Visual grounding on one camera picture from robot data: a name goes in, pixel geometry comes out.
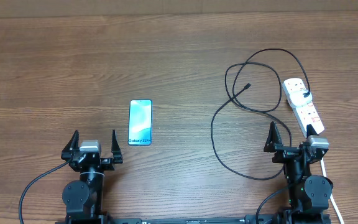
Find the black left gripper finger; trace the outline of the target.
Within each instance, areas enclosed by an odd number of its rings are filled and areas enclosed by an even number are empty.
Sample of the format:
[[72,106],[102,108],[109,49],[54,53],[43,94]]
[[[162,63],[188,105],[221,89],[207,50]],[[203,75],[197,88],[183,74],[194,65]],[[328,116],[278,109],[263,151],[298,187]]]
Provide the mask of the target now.
[[116,131],[114,129],[112,131],[111,153],[112,153],[112,159],[113,159],[114,164],[122,164],[123,163],[122,152],[118,145],[118,142],[116,139]]
[[76,130],[73,133],[67,145],[63,148],[61,153],[61,159],[63,159],[66,162],[72,160],[75,155],[75,152],[79,150],[78,142],[79,142],[79,132],[78,130]]

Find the Galaxy S24+ smartphone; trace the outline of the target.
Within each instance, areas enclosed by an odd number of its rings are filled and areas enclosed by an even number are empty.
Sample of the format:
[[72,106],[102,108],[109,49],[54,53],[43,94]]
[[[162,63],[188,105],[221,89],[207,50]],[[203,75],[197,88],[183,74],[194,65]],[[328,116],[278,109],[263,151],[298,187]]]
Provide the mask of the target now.
[[152,101],[131,100],[128,144],[148,146],[152,143]]

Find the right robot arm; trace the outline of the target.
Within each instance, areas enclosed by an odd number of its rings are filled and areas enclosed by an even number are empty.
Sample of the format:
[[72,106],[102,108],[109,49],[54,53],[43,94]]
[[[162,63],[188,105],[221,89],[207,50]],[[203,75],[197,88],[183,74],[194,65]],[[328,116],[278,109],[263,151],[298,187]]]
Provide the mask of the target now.
[[330,223],[324,211],[329,207],[333,182],[322,175],[313,175],[310,165],[319,162],[329,150],[329,142],[307,125],[307,138],[297,147],[284,146],[277,125],[270,123],[265,152],[274,153],[272,162],[283,164],[287,186],[270,195],[288,191],[289,207],[279,208],[265,219],[267,223]]

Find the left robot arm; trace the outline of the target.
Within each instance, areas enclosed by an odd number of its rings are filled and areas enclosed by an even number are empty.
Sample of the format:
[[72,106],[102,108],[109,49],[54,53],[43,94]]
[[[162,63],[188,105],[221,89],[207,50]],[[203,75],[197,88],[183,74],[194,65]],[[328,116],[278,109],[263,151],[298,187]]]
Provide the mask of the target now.
[[123,163],[116,132],[112,132],[111,157],[101,157],[101,144],[98,140],[79,142],[79,132],[75,131],[63,148],[61,158],[80,173],[78,180],[68,183],[62,192],[66,205],[65,223],[113,223],[108,212],[102,211],[105,172],[114,170],[116,164]]

